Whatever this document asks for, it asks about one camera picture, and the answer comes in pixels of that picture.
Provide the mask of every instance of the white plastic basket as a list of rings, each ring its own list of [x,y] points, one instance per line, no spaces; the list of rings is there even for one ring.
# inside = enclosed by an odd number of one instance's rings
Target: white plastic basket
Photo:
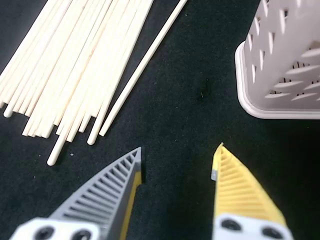
[[[235,65],[250,115],[320,119],[320,0],[261,0]]]

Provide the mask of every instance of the pile of wooden sticks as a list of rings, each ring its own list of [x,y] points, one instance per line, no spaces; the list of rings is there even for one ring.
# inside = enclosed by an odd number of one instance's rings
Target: pile of wooden sticks
[[[0,75],[0,108],[29,117],[23,135],[65,141],[96,118],[88,144],[104,136],[187,0],[181,0],[106,117],[153,0],[48,0]]]

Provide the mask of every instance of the black tablecloth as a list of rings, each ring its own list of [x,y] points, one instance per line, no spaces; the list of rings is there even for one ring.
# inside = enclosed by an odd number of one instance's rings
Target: black tablecloth
[[[0,0],[0,72],[45,2]],[[115,97],[177,2],[154,1]],[[211,165],[220,142],[264,186],[295,239],[317,239],[319,122],[257,119],[238,102],[234,54],[258,3],[189,0],[108,134],[94,146],[86,143],[88,130],[78,134],[54,167],[46,161],[55,134],[24,137],[25,116],[0,116],[1,239],[23,222],[49,216],[95,173],[142,146],[145,183],[137,189],[127,239],[209,240]]]

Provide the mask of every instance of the screw hole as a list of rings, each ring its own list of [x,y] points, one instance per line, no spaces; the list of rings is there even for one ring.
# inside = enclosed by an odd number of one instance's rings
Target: screw hole
[[[273,239],[284,239],[282,234],[272,227],[262,229],[262,234]]]
[[[52,237],[54,234],[54,228],[51,226],[45,226],[38,230],[38,232],[35,235],[35,240],[47,240]]]
[[[241,226],[232,219],[223,220],[221,226],[232,231],[241,231]]]
[[[89,240],[90,238],[91,233],[89,231],[80,230],[73,235],[72,240]]]

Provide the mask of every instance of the bamboo skewer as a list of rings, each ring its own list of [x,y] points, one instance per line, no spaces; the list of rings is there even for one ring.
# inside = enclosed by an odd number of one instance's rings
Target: bamboo skewer
[[[8,104],[3,115],[29,117],[22,135],[48,138],[57,126],[49,166],[91,117],[89,145],[107,132],[187,2],[180,0],[103,125],[153,1],[48,0],[0,75],[0,108]]]
[[[135,86],[136,82],[138,81],[139,77],[141,76],[141,74],[145,70],[145,68],[146,68],[147,64],[149,63],[150,59],[155,54],[155,52],[158,49],[160,43],[165,38],[167,32],[171,28],[172,24],[174,23],[174,21],[178,17],[179,13],[183,9],[183,7],[187,3],[187,1],[188,0],[180,0],[178,5],[176,6],[174,11],[172,12],[171,16],[169,17],[169,19],[164,24],[162,30],[159,32],[158,36],[155,38],[155,40],[152,43],[151,47],[146,52],[146,54],[143,57],[142,61],[140,62],[140,64],[136,68],[135,72],[133,73],[132,77],[128,81],[127,85],[125,86],[125,88],[123,89],[123,91],[120,94],[119,98],[116,100],[114,106],[112,107],[108,117],[106,118],[106,120],[105,120],[105,122],[104,122],[104,124],[102,126],[102,129],[99,132],[99,134],[101,136],[104,136],[107,133],[109,127],[111,126],[112,122],[116,118],[118,112],[120,111],[121,107],[125,103],[125,101],[126,101],[127,97],[129,96],[130,92],[134,88],[134,86]],[[97,137],[95,137],[96,134],[97,134],[97,130],[98,130],[98,128],[95,129],[95,132],[91,133],[92,137],[91,137],[91,139],[89,138],[90,141],[88,142],[88,144],[94,144],[95,138],[97,138]]]

